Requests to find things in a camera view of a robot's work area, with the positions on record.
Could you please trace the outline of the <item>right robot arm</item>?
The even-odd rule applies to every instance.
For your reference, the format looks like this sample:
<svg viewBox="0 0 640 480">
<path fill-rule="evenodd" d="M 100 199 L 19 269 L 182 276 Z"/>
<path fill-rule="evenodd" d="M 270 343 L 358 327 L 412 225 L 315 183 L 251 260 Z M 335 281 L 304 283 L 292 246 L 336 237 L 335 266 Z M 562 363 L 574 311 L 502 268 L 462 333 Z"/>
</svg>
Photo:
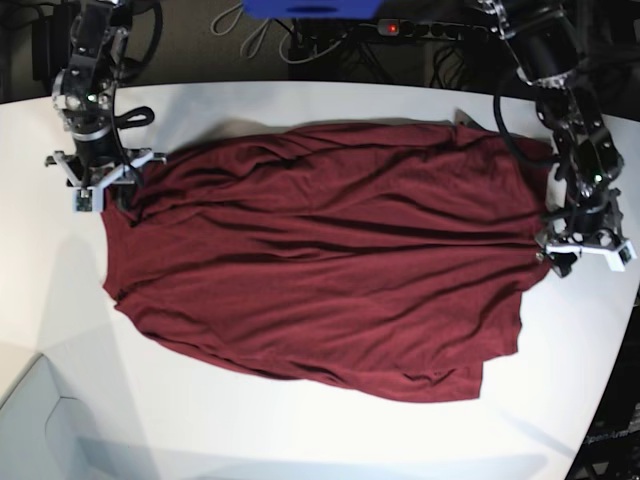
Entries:
<svg viewBox="0 0 640 480">
<path fill-rule="evenodd" d="M 151 40 L 140 60 L 126 55 L 136 15 L 152 12 Z M 150 148 L 126 148 L 120 133 L 153 123 L 147 106 L 115 112 L 121 86 L 136 80 L 153 59 L 164 26 L 159 1 L 81 1 L 69 29 L 70 53 L 52 83 L 52 102 L 75 151 L 55 151 L 47 167 L 60 168 L 72 189 L 75 212 L 100 213 L 107 200 L 122 211 L 144 183 L 142 170 L 166 156 Z"/>
</svg>

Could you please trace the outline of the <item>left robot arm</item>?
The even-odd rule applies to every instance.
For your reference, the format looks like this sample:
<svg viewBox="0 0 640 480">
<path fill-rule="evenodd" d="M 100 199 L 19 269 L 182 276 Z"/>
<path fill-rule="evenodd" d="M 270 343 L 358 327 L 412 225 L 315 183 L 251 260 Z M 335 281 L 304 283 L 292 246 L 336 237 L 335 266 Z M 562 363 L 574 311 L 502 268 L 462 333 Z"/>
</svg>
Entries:
<svg viewBox="0 0 640 480">
<path fill-rule="evenodd" d="M 559 1 L 483 1 L 480 7 L 494 16 L 494 31 L 515 60 L 493 95 L 499 134 L 516 160 L 535 166 L 502 115 L 504 88 L 520 79 L 536 90 L 537 116 L 552 133 L 556 152 L 544 164 L 566 184 L 563 206 L 544 215 L 536 236 L 541 257 L 560 277 L 569 275 L 585 254 L 603 257 L 614 272 L 624 271 L 637 257 L 623 234 L 620 192 L 612 185 L 624 160 L 605 125 L 566 10 Z"/>
</svg>

